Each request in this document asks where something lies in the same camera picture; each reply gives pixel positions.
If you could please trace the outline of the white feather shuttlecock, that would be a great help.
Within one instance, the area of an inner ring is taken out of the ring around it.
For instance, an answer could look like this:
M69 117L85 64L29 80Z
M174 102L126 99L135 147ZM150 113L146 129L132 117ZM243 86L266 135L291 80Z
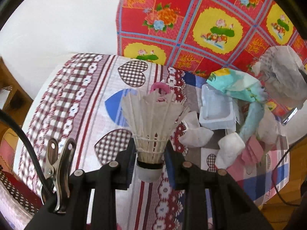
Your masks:
M121 107L137 151L137 177L153 183L161 176L167 143L190 109L176 101L174 93L161 95L158 91L128 92Z

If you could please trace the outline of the teal wet wipes packet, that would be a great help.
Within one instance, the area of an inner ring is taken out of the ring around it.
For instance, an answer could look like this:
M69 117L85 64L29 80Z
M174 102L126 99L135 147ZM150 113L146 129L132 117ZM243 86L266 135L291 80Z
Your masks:
M211 72L207 83L223 94L247 102L265 103L268 93L252 75L229 68Z

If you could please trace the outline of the crumpled white tissue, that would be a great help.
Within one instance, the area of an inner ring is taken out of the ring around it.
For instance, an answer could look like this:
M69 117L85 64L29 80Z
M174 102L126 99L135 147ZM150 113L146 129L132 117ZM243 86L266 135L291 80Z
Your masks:
M203 147L212 138L214 132L200 126L196 111L189 112L183 119L186 127L182 136L178 137L181 144L190 147Z

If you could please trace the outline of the rolled white tissue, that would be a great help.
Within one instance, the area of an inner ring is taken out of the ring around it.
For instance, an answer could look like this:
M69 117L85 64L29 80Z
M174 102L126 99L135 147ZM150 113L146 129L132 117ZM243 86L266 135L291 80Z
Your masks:
M245 142L236 132L224 136L219 140L218 145L220 150L215 159L215 166L218 169L230 167L246 146Z

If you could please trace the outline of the silver metal spring clip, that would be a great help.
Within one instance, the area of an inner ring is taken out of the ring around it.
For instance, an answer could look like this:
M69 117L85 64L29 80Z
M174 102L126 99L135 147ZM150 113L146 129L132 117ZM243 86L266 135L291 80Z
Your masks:
M72 138L66 140L61 152L56 139L50 139L47 145L44 177L48 188L57 196L55 213L64 214L68 206L69 175L76 146Z

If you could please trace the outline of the plaid heart patterned bedsheet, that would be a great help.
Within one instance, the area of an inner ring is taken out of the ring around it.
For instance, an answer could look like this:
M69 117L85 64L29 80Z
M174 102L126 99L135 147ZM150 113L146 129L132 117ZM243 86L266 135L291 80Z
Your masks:
M176 101L199 113L201 87L205 79L173 67L143 62L121 56L80 53L73 56L57 72L53 71L32 104L23 131L34 147L43 167L47 142L55 138L59 152L68 138L77 142L72 171L97 170L113 161L118 151L126 148L131 137L121 113L121 98L127 92L149 91L155 82L165 82L176 95ZM182 145L178 138L184 135L185 124L180 124L171 136L177 152L207 171L214 170L220 138L201 148ZM238 184L257 206L266 203L275 194L272 170L288 150L285 136L279 135L272 149L253 166L228 169ZM26 148L19 140L14 173L39 195L41 183ZM118 229L182 229L184 192L169 185L165 166L155 183L141 182L133 177L127 191L116 192L116 219Z

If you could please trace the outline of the white styrofoam tray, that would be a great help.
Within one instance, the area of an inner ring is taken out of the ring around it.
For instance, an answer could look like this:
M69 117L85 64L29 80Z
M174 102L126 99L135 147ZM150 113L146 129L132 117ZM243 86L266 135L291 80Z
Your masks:
M199 123L210 130L236 130L233 99L209 84L202 85Z

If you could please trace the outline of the pink plastic clip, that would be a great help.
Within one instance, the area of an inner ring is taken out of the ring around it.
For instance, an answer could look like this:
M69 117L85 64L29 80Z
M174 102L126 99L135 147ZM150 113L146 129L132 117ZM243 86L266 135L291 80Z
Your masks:
M149 93L157 91L159 93L159 97L157 99L158 102L166 101L165 96L171 93L170 87L163 82L153 83Z

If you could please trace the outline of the white crumpled plastic bag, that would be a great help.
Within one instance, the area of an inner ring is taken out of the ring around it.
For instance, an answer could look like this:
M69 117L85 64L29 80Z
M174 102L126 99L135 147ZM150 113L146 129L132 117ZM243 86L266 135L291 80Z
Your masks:
M252 71L278 104L302 109L306 101L306 70L290 46L268 48L252 66Z

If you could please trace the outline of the red floral quilt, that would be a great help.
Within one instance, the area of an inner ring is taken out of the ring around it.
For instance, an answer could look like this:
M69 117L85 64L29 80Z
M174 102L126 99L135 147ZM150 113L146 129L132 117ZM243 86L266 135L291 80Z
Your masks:
M250 71L278 45L306 62L306 40L274 0L120 0L116 27L120 55L202 77Z

